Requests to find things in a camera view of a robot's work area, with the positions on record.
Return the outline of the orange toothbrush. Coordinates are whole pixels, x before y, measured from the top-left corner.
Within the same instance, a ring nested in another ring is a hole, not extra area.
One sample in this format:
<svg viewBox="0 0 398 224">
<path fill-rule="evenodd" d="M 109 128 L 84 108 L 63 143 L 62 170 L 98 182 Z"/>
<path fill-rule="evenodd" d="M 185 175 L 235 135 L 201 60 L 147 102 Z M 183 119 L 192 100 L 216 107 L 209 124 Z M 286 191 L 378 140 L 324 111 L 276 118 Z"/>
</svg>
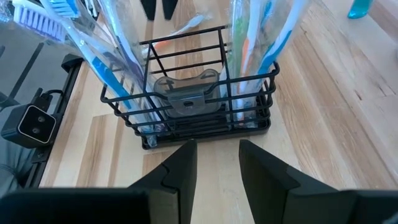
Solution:
<svg viewBox="0 0 398 224">
<path fill-rule="evenodd" d="M 212 18 L 212 15 L 210 13 L 196 14 L 188 22 L 186 22 L 184 25 L 182 25 L 178 30 L 175 30 L 172 33 L 170 33 L 169 35 L 167 35 L 167 37 L 184 34 L 188 31 L 192 30 L 193 28 L 199 26 L 203 21 L 208 21 L 211 18 Z M 168 45 L 169 42 L 170 42 L 170 40 L 162 40 L 159 42 L 155 42 L 152 45 L 155 48 L 155 50 L 159 50 L 162 47 L 165 47 L 166 45 Z"/>
</svg>

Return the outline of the grey translucent plastic insert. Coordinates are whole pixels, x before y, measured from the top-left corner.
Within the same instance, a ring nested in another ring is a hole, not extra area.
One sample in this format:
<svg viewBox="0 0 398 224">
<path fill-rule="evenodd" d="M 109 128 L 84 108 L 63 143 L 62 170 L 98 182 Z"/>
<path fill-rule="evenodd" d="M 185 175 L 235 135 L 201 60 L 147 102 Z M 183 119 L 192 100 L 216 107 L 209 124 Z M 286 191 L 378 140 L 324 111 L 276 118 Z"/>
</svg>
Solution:
<svg viewBox="0 0 398 224">
<path fill-rule="evenodd" d="M 165 114 L 171 118 L 212 113 L 221 107 L 220 102 L 206 103 L 220 97 L 219 86 L 210 87 L 219 81 L 219 73 L 212 69 L 204 70 L 197 77 L 178 80 L 161 77 L 154 84 L 154 91 L 166 97 L 162 106 L 171 106 Z"/>
</svg>

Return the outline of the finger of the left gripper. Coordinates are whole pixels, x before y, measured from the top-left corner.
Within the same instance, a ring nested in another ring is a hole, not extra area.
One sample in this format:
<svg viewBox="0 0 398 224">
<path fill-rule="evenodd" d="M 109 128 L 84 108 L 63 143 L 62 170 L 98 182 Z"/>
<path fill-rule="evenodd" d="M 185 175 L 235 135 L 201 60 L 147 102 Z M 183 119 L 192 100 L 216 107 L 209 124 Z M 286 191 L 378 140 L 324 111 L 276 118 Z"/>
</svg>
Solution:
<svg viewBox="0 0 398 224">
<path fill-rule="evenodd" d="M 162 10 L 164 19 L 169 21 L 173 17 L 175 8 L 177 7 L 178 0 L 162 0 Z"/>
<path fill-rule="evenodd" d="M 143 10 L 148 20 L 155 19 L 156 3 L 157 0 L 140 0 Z"/>
</svg>

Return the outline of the teal mouthwash bottle white cap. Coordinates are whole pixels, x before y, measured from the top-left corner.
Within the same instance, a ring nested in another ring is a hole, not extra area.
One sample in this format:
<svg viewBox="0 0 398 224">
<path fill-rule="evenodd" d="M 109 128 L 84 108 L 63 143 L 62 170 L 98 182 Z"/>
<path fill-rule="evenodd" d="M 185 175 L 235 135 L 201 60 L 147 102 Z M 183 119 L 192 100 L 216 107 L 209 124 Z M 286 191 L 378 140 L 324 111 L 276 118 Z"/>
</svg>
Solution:
<svg viewBox="0 0 398 224">
<path fill-rule="evenodd" d="M 354 0 L 348 12 L 348 19 L 359 19 L 366 16 L 374 0 Z"/>
</svg>

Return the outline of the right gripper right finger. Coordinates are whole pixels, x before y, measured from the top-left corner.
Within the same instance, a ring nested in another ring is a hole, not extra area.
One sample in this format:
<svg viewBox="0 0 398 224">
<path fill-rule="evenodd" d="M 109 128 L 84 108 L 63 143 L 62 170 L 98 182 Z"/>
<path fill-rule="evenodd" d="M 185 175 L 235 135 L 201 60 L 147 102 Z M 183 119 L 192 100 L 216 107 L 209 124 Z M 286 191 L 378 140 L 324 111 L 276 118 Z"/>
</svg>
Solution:
<svg viewBox="0 0 398 224">
<path fill-rule="evenodd" d="M 248 140 L 239 163 L 255 224 L 398 224 L 398 190 L 337 190 Z"/>
</svg>

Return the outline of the purple white toothbrush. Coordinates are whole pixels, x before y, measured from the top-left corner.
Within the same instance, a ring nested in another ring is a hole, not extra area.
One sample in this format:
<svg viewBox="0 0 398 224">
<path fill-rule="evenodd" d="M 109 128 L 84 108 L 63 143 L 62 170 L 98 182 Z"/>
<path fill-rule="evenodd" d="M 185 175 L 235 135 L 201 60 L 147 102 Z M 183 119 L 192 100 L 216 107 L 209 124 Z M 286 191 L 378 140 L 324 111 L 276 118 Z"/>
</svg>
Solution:
<svg viewBox="0 0 398 224">
<path fill-rule="evenodd" d="M 29 0 L 11 0 L 14 6 L 13 20 L 63 45 L 74 45 L 88 64 L 93 56 L 83 40 L 84 32 L 79 28 L 91 28 L 91 14 L 80 0 L 42 0 L 43 6 Z"/>
</svg>

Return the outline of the black table clamp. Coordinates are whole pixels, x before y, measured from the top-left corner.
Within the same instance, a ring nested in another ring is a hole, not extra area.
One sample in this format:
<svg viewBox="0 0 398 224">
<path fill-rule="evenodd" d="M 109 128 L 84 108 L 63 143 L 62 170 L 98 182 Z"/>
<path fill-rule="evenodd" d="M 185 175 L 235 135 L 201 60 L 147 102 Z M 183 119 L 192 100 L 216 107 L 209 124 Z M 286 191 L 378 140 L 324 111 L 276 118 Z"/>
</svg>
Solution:
<svg viewBox="0 0 398 224">
<path fill-rule="evenodd" d="M 82 61 L 84 61 L 84 59 L 77 55 L 66 54 L 63 58 L 61 67 L 68 73 L 73 67 L 81 64 Z"/>
</svg>

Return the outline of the green toothbrush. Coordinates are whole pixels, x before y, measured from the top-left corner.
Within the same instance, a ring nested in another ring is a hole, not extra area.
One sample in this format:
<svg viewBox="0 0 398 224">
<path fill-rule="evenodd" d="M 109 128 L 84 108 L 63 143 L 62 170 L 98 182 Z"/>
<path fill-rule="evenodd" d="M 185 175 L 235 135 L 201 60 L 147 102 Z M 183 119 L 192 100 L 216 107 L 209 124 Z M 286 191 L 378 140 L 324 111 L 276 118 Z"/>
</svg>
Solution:
<svg viewBox="0 0 398 224">
<path fill-rule="evenodd" d="M 259 0 L 231 0 L 230 13 L 231 13 L 231 28 L 230 37 L 232 40 L 230 62 L 231 67 L 229 74 L 231 78 L 242 78 L 241 67 L 243 59 L 243 46 L 247 37 L 249 29 L 250 16 L 257 18 L 258 5 L 261 6 Z M 233 83 L 233 96 L 244 94 L 244 81 Z M 233 101 L 233 110 L 244 109 L 244 100 L 242 98 Z M 237 112 L 234 115 L 234 121 L 244 121 L 244 112 Z"/>
</svg>

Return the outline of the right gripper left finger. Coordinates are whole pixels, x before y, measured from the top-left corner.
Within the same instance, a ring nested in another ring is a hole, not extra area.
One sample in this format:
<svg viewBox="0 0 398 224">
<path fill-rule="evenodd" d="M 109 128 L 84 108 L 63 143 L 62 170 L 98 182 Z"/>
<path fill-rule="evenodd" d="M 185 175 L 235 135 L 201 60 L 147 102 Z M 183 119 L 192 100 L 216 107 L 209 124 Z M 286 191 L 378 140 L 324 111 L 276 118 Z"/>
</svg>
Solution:
<svg viewBox="0 0 398 224">
<path fill-rule="evenodd" d="M 190 224 L 197 142 L 189 140 L 128 187 L 41 188 L 0 199 L 0 224 Z"/>
</svg>

